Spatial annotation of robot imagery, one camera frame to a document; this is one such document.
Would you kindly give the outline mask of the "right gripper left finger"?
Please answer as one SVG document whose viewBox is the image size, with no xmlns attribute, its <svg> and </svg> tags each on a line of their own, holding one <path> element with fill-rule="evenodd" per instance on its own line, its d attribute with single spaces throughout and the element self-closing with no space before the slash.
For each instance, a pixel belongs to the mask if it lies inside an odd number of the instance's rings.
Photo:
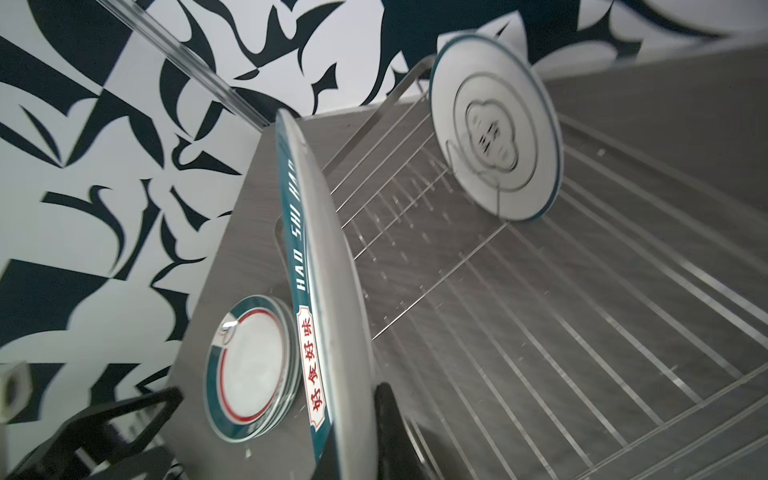
<svg viewBox="0 0 768 480">
<path fill-rule="evenodd" d="M 317 462 L 312 480 L 338 480 L 338 459 L 336 445 L 327 443 Z"/>
</svg>

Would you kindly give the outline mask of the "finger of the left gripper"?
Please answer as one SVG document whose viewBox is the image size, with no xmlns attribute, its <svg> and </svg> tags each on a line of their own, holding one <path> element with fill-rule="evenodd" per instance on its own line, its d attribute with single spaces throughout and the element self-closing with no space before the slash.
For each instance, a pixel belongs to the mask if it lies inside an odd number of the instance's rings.
<svg viewBox="0 0 768 480">
<path fill-rule="evenodd" d="M 150 447 L 183 402 L 177 387 L 128 400 L 88 407 L 77 413 L 7 474 L 9 479 L 163 479 L 174 454 L 166 446 Z M 132 440 L 113 421 L 149 407 L 155 416 Z"/>
</svg>

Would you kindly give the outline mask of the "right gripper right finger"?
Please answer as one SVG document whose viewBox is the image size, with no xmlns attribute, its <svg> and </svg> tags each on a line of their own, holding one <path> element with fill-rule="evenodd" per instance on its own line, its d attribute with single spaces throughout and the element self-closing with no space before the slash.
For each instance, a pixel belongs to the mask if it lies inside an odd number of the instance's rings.
<svg viewBox="0 0 768 480">
<path fill-rule="evenodd" d="M 380 383 L 374 392 L 378 474 L 384 479 L 428 479 L 424 463 L 419 459 L 391 386 Z"/>
</svg>

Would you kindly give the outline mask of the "white plate red green band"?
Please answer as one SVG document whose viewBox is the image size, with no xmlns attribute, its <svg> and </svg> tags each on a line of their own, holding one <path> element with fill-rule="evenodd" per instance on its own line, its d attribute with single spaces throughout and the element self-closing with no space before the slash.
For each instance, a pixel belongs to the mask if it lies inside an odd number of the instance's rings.
<svg viewBox="0 0 768 480">
<path fill-rule="evenodd" d="M 242 443 L 277 428 L 300 380 L 296 327 L 282 300 L 253 295 L 225 314 L 204 366 L 206 417 L 218 437 Z"/>
</svg>

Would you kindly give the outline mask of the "white plate green lettering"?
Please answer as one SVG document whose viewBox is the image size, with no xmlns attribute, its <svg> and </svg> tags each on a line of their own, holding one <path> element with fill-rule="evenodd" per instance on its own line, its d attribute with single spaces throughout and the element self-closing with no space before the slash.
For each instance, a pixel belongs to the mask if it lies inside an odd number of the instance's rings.
<svg viewBox="0 0 768 480">
<path fill-rule="evenodd" d="M 275 120 L 288 277 L 317 463 L 374 479 L 374 370 L 359 278 L 326 178 L 296 119 Z"/>
</svg>

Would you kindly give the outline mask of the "wire dish rack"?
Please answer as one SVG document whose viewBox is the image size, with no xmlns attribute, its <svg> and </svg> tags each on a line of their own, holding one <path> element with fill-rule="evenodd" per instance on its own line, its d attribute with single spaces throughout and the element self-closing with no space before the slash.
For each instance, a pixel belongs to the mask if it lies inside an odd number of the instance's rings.
<svg viewBox="0 0 768 480">
<path fill-rule="evenodd" d="M 377 368 L 444 479 L 767 475 L 767 52 L 548 83 L 541 218 L 450 173 L 426 80 L 330 177 Z"/>
</svg>

